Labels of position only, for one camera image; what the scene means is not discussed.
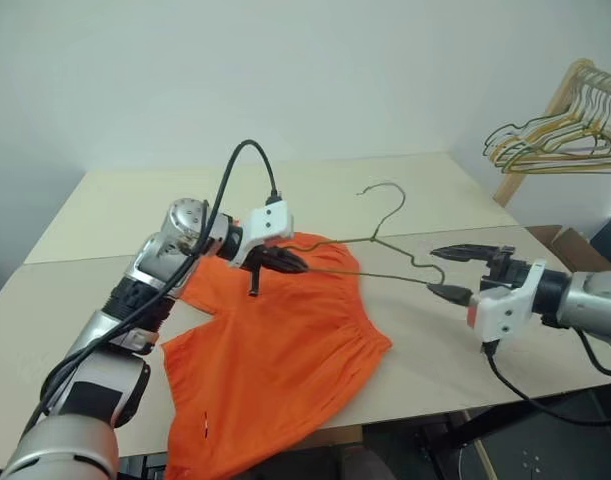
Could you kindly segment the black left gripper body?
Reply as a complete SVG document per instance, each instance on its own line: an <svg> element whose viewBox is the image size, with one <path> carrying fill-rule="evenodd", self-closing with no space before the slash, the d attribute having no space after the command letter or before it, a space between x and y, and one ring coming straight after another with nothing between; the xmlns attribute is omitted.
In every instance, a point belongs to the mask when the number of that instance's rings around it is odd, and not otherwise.
<svg viewBox="0 0 611 480"><path fill-rule="evenodd" d="M250 273L249 296L257 296L260 289L260 272L262 269L275 271L279 266L278 248L257 246L247 255L243 269Z"/></svg>

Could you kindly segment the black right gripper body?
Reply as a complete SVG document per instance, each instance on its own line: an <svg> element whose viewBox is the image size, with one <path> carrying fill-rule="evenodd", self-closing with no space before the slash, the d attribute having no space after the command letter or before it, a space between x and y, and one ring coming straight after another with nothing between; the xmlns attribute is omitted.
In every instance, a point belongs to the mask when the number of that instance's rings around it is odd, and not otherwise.
<svg viewBox="0 0 611 480"><path fill-rule="evenodd" d="M483 259L489 273L481 278L481 291L501 286L513 290L524 284L531 265L526 261L513 259L515 251L513 246L485 247Z"/></svg>

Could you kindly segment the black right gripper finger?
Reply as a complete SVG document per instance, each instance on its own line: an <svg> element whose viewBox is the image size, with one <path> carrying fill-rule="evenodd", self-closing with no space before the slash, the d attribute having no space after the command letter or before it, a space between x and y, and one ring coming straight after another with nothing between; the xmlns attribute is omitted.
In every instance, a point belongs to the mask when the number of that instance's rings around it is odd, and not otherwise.
<svg viewBox="0 0 611 480"><path fill-rule="evenodd" d="M469 306L471 302L471 290L465 287L448 284L432 283L427 289L439 298L459 306Z"/></svg>
<svg viewBox="0 0 611 480"><path fill-rule="evenodd" d="M435 248L430 254L437 258L456 262L488 261L491 258L491 247L478 244L456 244Z"/></svg>

